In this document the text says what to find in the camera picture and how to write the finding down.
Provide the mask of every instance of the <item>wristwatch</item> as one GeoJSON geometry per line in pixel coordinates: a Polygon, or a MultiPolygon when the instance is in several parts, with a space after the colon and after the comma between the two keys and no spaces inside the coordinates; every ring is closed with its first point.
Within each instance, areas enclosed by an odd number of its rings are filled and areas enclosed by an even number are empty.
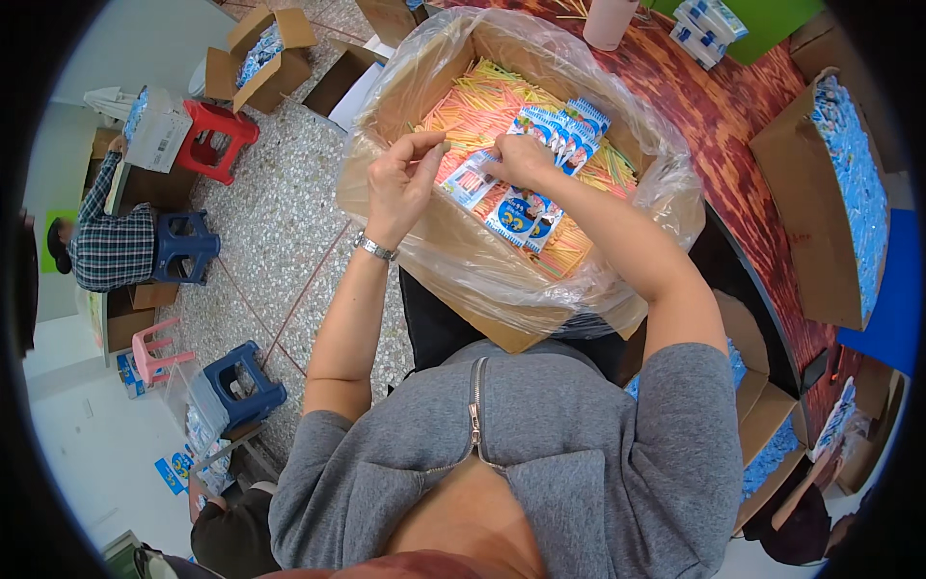
{"type": "Polygon", "coordinates": [[[390,251],[385,247],[379,246],[375,241],[370,240],[364,235],[365,232],[366,230],[363,230],[357,234],[357,239],[354,240],[354,249],[363,247],[377,258],[385,259],[386,261],[395,261],[395,258],[399,255],[398,249],[390,251]]]}

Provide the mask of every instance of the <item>zipper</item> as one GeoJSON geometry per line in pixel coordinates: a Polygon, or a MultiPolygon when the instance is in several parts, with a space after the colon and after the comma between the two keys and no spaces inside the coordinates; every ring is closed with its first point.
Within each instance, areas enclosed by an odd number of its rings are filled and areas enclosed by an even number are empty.
{"type": "Polygon", "coordinates": [[[438,467],[436,469],[428,469],[425,471],[425,474],[431,474],[432,472],[441,472],[449,471],[450,469],[455,468],[461,464],[464,460],[469,458],[469,455],[472,454],[472,449],[476,449],[476,454],[479,456],[479,460],[488,464],[494,469],[499,471],[503,470],[503,467],[489,462],[482,457],[482,428],[479,424],[479,413],[482,407],[480,406],[480,400],[482,398],[482,380],[485,378],[485,364],[488,362],[488,358],[480,358],[472,365],[472,373],[469,381],[472,383],[473,388],[473,399],[475,402],[472,402],[468,406],[469,411],[469,451],[463,456],[462,459],[454,462],[453,464],[448,464],[446,466],[438,467]]]}

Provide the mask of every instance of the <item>pink plastic stool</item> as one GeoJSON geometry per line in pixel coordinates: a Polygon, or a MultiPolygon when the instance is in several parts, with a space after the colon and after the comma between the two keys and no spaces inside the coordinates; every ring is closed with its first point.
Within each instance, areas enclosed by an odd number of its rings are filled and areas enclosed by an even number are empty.
{"type": "Polygon", "coordinates": [[[234,177],[229,173],[232,162],[242,146],[253,145],[257,142],[260,129],[243,114],[233,114],[222,107],[190,100],[183,101],[183,107],[193,118],[193,126],[183,139],[176,162],[186,169],[231,185],[234,183],[234,177]],[[200,143],[196,137],[202,132],[206,133],[206,138],[200,143]],[[231,143],[221,159],[219,159],[219,152],[209,143],[214,132],[221,132],[231,137],[231,143]]]}
{"type": "Polygon", "coordinates": [[[196,354],[193,352],[183,352],[176,356],[170,356],[168,358],[154,358],[149,354],[151,350],[157,350],[160,347],[169,346],[173,343],[173,338],[164,338],[163,340],[156,340],[154,342],[145,342],[144,337],[157,332],[158,330],[163,330],[168,326],[180,321],[180,318],[171,318],[167,321],[162,321],[159,324],[153,325],[147,330],[141,330],[139,333],[134,334],[131,337],[131,351],[135,355],[135,365],[138,367],[138,372],[142,375],[142,380],[147,384],[153,384],[155,382],[164,382],[169,378],[166,373],[161,374],[160,376],[155,376],[155,372],[161,368],[167,368],[171,366],[174,362],[185,362],[196,358],[196,354]]]}

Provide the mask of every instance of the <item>dark hair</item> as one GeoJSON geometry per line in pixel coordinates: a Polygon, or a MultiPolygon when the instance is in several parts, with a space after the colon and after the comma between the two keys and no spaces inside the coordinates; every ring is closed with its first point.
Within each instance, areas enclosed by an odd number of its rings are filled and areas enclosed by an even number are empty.
{"type": "Polygon", "coordinates": [[[52,224],[48,227],[48,236],[45,238],[45,243],[48,245],[48,253],[55,258],[55,267],[61,273],[70,273],[70,256],[68,255],[68,248],[65,246],[64,242],[61,241],[61,226],[64,223],[61,222],[60,217],[56,217],[52,224]]]}

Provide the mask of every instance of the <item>hand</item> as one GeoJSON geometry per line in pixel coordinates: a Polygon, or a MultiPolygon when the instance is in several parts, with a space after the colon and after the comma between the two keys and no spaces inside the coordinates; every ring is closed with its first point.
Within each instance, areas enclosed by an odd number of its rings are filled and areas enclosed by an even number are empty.
{"type": "Polygon", "coordinates": [[[371,241],[395,250],[418,222],[431,199],[441,158],[450,149],[444,138],[444,132],[406,134],[370,164],[365,235],[371,241]]]}
{"type": "Polygon", "coordinates": [[[109,150],[120,155],[125,155],[125,150],[129,147],[129,143],[125,140],[125,135],[120,133],[115,139],[109,143],[109,150]]]}
{"type": "Polygon", "coordinates": [[[501,163],[488,162],[482,169],[516,187],[537,191],[558,172],[553,151],[529,135],[500,134],[495,139],[492,156],[501,163]]]}

